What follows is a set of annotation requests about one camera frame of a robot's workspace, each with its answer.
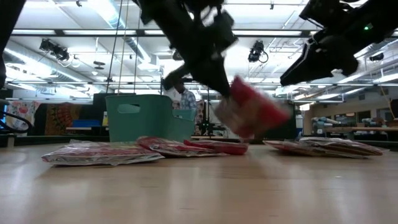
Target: cable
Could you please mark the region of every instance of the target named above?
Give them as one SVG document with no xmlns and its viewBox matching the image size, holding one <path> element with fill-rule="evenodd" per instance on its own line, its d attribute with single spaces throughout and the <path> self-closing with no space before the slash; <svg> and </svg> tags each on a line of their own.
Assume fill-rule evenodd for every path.
<svg viewBox="0 0 398 224">
<path fill-rule="evenodd" d="M 139 11 L 139 18 L 141 18 L 142 10 Z M 138 43 L 139 43 L 139 37 L 137 37 L 137 45 L 136 45 L 136 52 L 138 52 Z M 137 62 L 138 62 L 138 55 L 136 54 L 136 66 L 134 67 L 134 93 L 136 93 L 136 80 L 137 80 Z"/>
<path fill-rule="evenodd" d="M 259 62 L 261 62 L 261 63 L 267 63 L 268 60 L 269 60 L 269 56 L 268 56 L 267 52 L 264 51 L 264 54 L 267 56 L 267 60 L 265 60 L 264 62 L 262 62 L 262 61 L 259 59 Z"/>
<path fill-rule="evenodd" d="M 129 19 L 129 2 L 127 1 L 127 12 L 126 12 L 126 21 L 128 21 Z M 126 31 L 127 31 L 127 26 L 124 27 L 124 35 L 123 35 L 123 39 L 126 38 Z M 122 60 L 121 60 L 121 64 L 120 64 L 120 74 L 119 74 L 119 85 L 118 85 L 118 95 L 120 93 L 120 83 L 122 81 L 122 69 L 123 69 L 123 58 L 124 58 L 124 44 L 126 43 L 126 41 L 123 41 L 123 50 L 122 50 Z"/>
<path fill-rule="evenodd" d="M 25 118 L 21 118 L 20 116 L 10 114 L 10 113 L 4 112 L 4 111 L 0 111 L 0 116 L 10 116 L 10 117 L 13 117 L 15 119 L 25 122 L 25 124 L 27 125 L 26 130 L 18 130 L 18 129 L 8 126 L 6 123 L 4 123 L 0 120 L 0 126 L 2 126 L 5 130 L 10 131 L 12 133 L 24 134 L 24 133 L 28 133 L 33 128 L 33 125 L 28 120 L 26 120 Z"/>
<path fill-rule="evenodd" d="M 120 6 L 120 10 L 119 10 L 119 17 L 118 17 L 118 27 L 116 28 L 116 33 L 114 36 L 114 43 L 113 43 L 113 50 L 112 50 L 112 57 L 111 57 L 111 65 L 109 66 L 109 75 L 108 75 L 108 83 L 106 85 L 106 93 L 108 93 L 108 89 L 109 89 L 109 83 L 111 81 L 111 72 L 112 72 L 112 64 L 113 64 L 113 57 L 114 57 L 114 50 L 116 48 L 116 41 L 118 39 L 118 31 L 119 31 L 119 25 L 120 25 L 120 18 L 122 16 L 122 7 Z"/>
</svg>

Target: ceiling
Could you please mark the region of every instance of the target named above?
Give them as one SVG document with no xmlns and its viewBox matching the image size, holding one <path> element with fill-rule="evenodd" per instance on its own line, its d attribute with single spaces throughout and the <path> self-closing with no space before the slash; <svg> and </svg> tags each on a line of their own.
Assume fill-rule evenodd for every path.
<svg viewBox="0 0 398 224">
<path fill-rule="evenodd" d="M 110 74 L 114 82 L 145 82 L 143 85 L 111 85 L 109 90 L 115 91 L 118 88 L 121 91 L 129 92 L 133 88 L 142 90 L 143 93 L 157 93 L 160 89 L 160 78 L 162 69 L 164 75 L 181 66 L 181 62 L 172 60 L 172 51 L 169 49 L 169 41 L 165 37 L 136 37 L 136 42 L 142 47 L 142 50 L 149 56 L 156 58 L 156 65 L 162 69 L 147 69 L 137 67 L 136 55 L 132 48 L 123 41 L 122 37 L 99 37 L 98 44 L 94 35 L 89 37 L 44 37 L 40 32 L 44 29 L 52 30 L 90 30 L 90 29 L 110 29 L 109 23 L 104 19 L 104 13 L 109 11 L 121 12 L 121 20 L 127 29 L 155 29 L 159 28 L 151 22 L 144 26 L 139 19 L 140 10 L 132 2 L 128 0 L 89 0 L 80 1 L 82 7 L 76 5 L 75 0 L 28 0 L 22 14 L 15 27 L 16 30 L 36 30 L 36 36 L 14 35 L 10 38 L 9 47 L 13 44 L 25 49 L 27 56 L 35 55 L 38 63 L 47 62 L 48 66 L 54 69 L 61 69 L 63 74 L 68 74 L 62 81 L 75 82 L 76 79 L 71 77 L 79 77 L 82 82 L 105 82 Z M 229 0 L 223 6 L 235 20 L 233 29 L 261 29 L 261 30 L 311 30 L 317 28 L 299 18 L 301 10 L 304 8 L 308 0 L 273 0 L 274 8 L 271 9 L 271 1 L 260 0 Z M 365 1 L 354 4 L 358 6 Z M 39 50 L 42 39 L 49 38 L 52 42 L 66 47 L 71 59 L 67 62 L 57 63 L 55 58 L 49 54 Z M 256 40 L 262 40 L 266 46 L 266 52 L 269 54 L 267 63 L 249 63 L 248 54 L 250 48 Z M 302 44 L 306 40 L 299 37 L 292 38 L 273 38 L 273 37 L 240 37 L 239 42 L 234 44 L 226 51 L 225 69 L 228 79 L 232 80 L 235 75 L 240 75 L 251 83 L 279 83 L 279 77 L 291 66 L 293 62 L 300 56 Z M 371 83 L 380 77 L 380 69 L 384 64 L 388 65 L 385 69 L 386 74 L 394 73 L 395 59 L 398 50 L 395 42 L 382 43 L 384 47 L 385 58 L 381 62 L 370 62 L 368 57 L 359 58 L 360 67 L 358 72 L 362 72 L 357 79 L 348 80 L 344 83 Z M 375 52 L 375 49 L 365 49 L 361 54 Z M 93 64 L 94 61 L 104 62 L 104 70 L 97 70 Z M 327 78 L 317 80 L 315 83 L 337 83 L 345 77 L 336 74 L 335 78 Z M 29 78 L 9 78 L 8 81 L 30 81 Z M 58 81 L 52 78 L 43 78 L 45 81 Z M 51 87 L 51 85 L 43 84 L 42 86 Z M 81 87 L 75 91 L 82 91 L 89 88 L 90 85 L 71 84 L 69 88 L 74 86 Z M 15 85 L 9 88 L 21 88 Z M 102 84 L 95 85 L 96 91 L 105 90 Z M 192 89 L 203 89 L 199 85 L 189 85 Z M 324 95 L 326 92 L 342 94 L 344 92 L 355 90 L 358 88 L 347 86 L 339 88 L 330 88 L 324 86 L 290 86 L 289 88 L 281 88 L 278 85 L 255 85 L 256 88 L 268 93 L 276 93 L 279 96 L 291 97 L 292 99 L 306 94 L 304 98 L 313 98 L 318 95 Z"/>
</svg>

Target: desk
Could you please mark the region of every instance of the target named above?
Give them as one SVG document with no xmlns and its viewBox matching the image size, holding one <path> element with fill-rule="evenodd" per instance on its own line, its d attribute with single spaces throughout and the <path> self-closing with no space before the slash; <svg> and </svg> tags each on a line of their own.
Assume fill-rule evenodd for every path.
<svg viewBox="0 0 398 224">
<path fill-rule="evenodd" d="M 348 139 L 354 139 L 354 132 L 355 131 L 384 131 L 384 132 L 391 132 L 391 131 L 398 131 L 398 128 L 366 128 L 366 127 L 338 127 L 338 128 L 325 128 L 326 133 L 346 133 L 348 134 Z"/>
<path fill-rule="evenodd" d="M 280 156 L 56 167 L 58 145 L 0 149 L 1 223 L 339 224 L 398 219 L 398 154 L 369 160 Z"/>
</svg>

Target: overhead camera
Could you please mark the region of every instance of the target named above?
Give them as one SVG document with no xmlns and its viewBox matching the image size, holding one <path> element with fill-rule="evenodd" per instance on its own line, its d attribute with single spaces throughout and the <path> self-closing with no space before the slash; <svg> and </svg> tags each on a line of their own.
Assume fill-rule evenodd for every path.
<svg viewBox="0 0 398 224">
<path fill-rule="evenodd" d="M 265 61 L 260 60 L 263 54 L 267 56 L 267 60 Z M 257 40 L 254 43 L 252 49 L 250 49 L 248 60 L 249 62 L 261 62 L 261 63 L 266 63 L 268 61 L 268 54 L 264 51 L 264 44 L 262 43 L 262 40 Z"/>
<path fill-rule="evenodd" d="M 61 62 L 66 62 L 69 60 L 69 53 L 66 47 L 61 47 L 58 44 L 53 43 L 51 40 L 43 39 L 39 47 L 40 50 L 44 52 L 49 52 L 57 60 Z"/>
</svg>

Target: plastic package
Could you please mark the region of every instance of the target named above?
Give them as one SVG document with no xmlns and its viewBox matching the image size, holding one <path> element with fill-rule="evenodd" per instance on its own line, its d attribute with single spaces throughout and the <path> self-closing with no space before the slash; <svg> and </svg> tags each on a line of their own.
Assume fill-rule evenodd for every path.
<svg viewBox="0 0 398 224">
<path fill-rule="evenodd" d="M 144 149 L 131 142 L 80 142 L 68 144 L 42 156 L 52 165 L 88 166 L 95 164 L 132 164 L 162 159 L 158 152 Z"/>
<path fill-rule="evenodd" d="M 317 146 L 324 149 L 362 156 L 381 156 L 383 155 L 383 151 L 386 151 L 378 147 L 340 138 L 307 137 L 301 138 L 300 142 L 309 146 Z"/>
<path fill-rule="evenodd" d="M 258 93 L 238 76 L 231 85 L 231 98 L 221 100 L 215 115 L 241 138 L 276 128 L 291 117 L 281 105 Z"/>
<path fill-rule="evenodd" d="M 230 155 L 243 155 L 248 151 L 248 145 L 243 143 L 219 142 L 212 140 L 188 141 L 184 140 L 188 146 L 204 147 L 214 149 L 217 152 L 223 152 Z"/>
<path fill-rule="evenodd" d="M 210 157 L 226 155 L 225 153 L 217 152 L 214 149 L 186 146 L 181 142 L 169 141 L 167 139 L 157 137 L 140 137 L 137 139 L 137 143 L 146 149 L 159 152 L 166 157 Z"/>
<path fill-rule="evenodd" d="M 362 154 L 353 154 L 350 152 L 336 151 L 333 149 L 311 146 L 305 142 L 293 141 L 264 141 L 264 143 L 282 151 L 303 156 L 323 156 L 323 157 L 346 157 L 353 159 L 366 159 Z"/>
</svg>

